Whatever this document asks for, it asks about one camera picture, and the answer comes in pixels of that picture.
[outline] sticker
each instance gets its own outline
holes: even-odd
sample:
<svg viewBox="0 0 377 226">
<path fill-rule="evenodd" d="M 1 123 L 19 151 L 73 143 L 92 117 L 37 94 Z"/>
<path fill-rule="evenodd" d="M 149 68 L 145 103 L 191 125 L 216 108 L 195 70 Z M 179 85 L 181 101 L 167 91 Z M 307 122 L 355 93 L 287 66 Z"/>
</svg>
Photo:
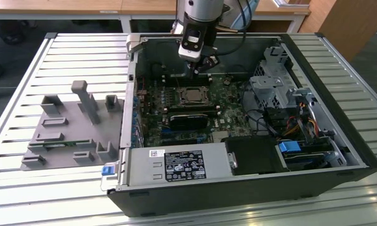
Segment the sticker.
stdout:
<svg viewBox="0 0 377 226">
<path fill-rule="evenodd" d="M 65 147 L 64 144 L 57 144 L 57 145 L 45 145 L 44 147 Z"/>
<path fill-rule="evenodd" d="M 119 13 L 119 11 L 100 11 L 100 13 Z"/>
<path fill-rule="evenodd" d="M 149 150 L 149 157 L 163 157 L 165 150 Z"/>
<path fill-rule="evenodd" d="M 201 150 L 173 153 L 165 153 L 164 151 L 163 155 L 165 158 L 165 175 L 168 182 L 207 178 Z"/>
</svg>

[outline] circuit board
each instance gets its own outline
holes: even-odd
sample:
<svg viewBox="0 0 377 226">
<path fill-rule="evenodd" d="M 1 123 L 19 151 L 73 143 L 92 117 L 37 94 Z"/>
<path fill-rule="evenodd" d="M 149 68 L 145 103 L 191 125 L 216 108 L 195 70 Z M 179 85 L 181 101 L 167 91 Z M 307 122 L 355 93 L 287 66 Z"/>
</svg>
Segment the circuit board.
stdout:
<svg viewBox="0 0 377 226">
<path fill-rule="evenodd" d="M 147 85 L 145 96 L 141 96 L 141 116 L 144 131 L 144 146 L 155 147 L 164 145 L 204 144 L 220 142 L 213 138 L 213 134 L 225 134 L 229 137 L 248 136 L 252 128 L 245 119 L 240 104 L 240 92 L 243 81 L 233 81 L 229 75 L 211 75 L 209 86 L 201 87 L 165 87 L 161 80 L 153 80 Z M 201 97 L 192 90 L 207 92 L 207 97 Z M 168 126 L 168 117 L 164 114 L 164 106 L 173 106 L 176 109 L 184 108 L 181 93 L 191 95 L 192 99 L 204 99 L 199 102 L 203 105 L 217 105 L 217 114 L 208 118 L 207 127 L 196 130 L 175 131 Z"/>
</svg>

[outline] blue tab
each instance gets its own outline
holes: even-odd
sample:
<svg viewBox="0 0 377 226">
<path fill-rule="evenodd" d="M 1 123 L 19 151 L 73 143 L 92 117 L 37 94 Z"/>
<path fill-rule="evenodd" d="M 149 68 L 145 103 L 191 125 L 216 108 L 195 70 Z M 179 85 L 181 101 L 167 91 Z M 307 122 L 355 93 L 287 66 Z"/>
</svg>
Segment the blue tab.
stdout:
<svg viewBox="0 0 377 226">
<path fill-rule="evenodd" d="M 104 166 L 101 168 L 101 175 L 103 176 L 115 175 L 115 166 Z"/>
<path fill-rule="evenodd" d="M 297 141 L 284 141 L 279 144 L 281 152 L 300 152 L 300 145 Z"/>
</svg>

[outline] power supply label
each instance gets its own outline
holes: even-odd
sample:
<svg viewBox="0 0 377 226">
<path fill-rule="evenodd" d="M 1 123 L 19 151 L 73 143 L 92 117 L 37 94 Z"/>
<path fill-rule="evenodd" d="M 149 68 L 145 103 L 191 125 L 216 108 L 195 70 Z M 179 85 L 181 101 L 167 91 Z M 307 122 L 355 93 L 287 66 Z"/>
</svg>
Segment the power supply label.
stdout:
<svg viewBox="0 0 377 226">
<path fill-rule="evenodd" d="M 203 151 L 165 153 L 165 177 L 168 182 L 205 179 Z"/>
</svg>

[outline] gray plastic block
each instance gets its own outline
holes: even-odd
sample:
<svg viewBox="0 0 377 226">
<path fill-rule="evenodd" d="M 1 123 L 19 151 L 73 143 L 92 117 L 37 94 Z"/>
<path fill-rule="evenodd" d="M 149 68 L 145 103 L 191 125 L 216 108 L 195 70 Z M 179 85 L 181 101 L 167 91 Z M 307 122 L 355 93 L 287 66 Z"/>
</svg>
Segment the gray plastic block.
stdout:
<svg viewBox="0 0 377 226">
<path fill-rule="evenodd" d="M 63 105 L 63 102 L 57 95 L 45 96 L 40 106 L 44 109 L 44 112 L 49 117 L 60 117 L 59 106 Z"/>
<path fill-rule="evenodd" d="M 87 86 L 88 84 L 85 81 L 73 81 L 73 84 L 71 85 L 71 90 L 75 94 L 77 94 L 81 100 L 81 104 L 84 106 L 84 110 L 88 114 L 92 124 L 99 124 L 100 117 L 96 113 L 96 103 L 93 96 L 89 97 L 89 94 L 87 92 Z"/>
<path fill-rule="evenodd" d="M 47 149 L 47 147 L 44 145 L 28 145 L 28 149 L 33 153 L 41 153 L 41 152 L 47 152 L 48 151 L 48 149 Z"/>
<path fill-rule="evenodd" d="M 44 133 L 37 134 L 36 138 L 37 141 L 59 141 L 64 140 L 64 134 L 63 133 Z"/>
<path fill-rule="evenodd" d="M 83 149 L 83 148 L 96 148 L 96 143 L 95 143 L 93 139 L 89 139 L 89 141 L 87 141 L 87 142 L 77 142 L 77 147 L 80 149 Z"/>
<path fill-rule="evenodd" d="M 108 108 L 108 112 L 121 111 L 121 106 L 116 95 L 107 95 L 105 100 L 107 100 L 105 105 Z"/>
<path fill-rule="evenodd" d="M 28 167 L 41 167 L 45 164 L 45 159 L 39 154 L 25 155 L 23 158 L 23 164 Z"/>
<path fill-rule="evenodd" d="M 100 159 L 104 161 L 111 161 L 117 156 L 117 150 L 115 149 L 111 141 L 108 142 L 108 148 L 105 149 L 99 142 L 96 146 L 96 154 L 100 156 Z"/>
<path fill-rule="evenodd" d="M 51 118 L 43 121 L 43 126 L 64 126 L 68 124 L 68 120 L 64 117 L 60 118 Z"/>
<path fill-rule="evenodd" d="M 75 152 L 73 159 L 79 163 L 87 163 L 87 162 L 93 162 L 95 158 L 93 155 L 89 151 L 85 152 Z"/>
<path fill-rule="evenodd" d="M 45 162 L 44 165 L 23 164 L 21 170 L 95 166 L 116 161 L 119 159 L 124 101 L 117 99 L 117 103 L 115 103 L 115 106 L 120 105 L 121 107 L 117 112 L 108 112 L 107 100 L 96 101 L 99 124 L 92 124 L 88 112 L 80 110 L 79 101 L 61 103 L 56 96 L 45 98 L 45 103 L 48 101 L 56 106 L 61 117 L 43 114 L 25 154 L 27 157 L 31 154 L 40 155 Z M 100 153 L 96 152 L 97 143 L 105 146 L 103 147 L 105 151 Z M 89 152 L 92 159 L 84 161 L 80 160 L 81 157 L 76 161 L 75 153 L 77 152 Z"/>
</svg>

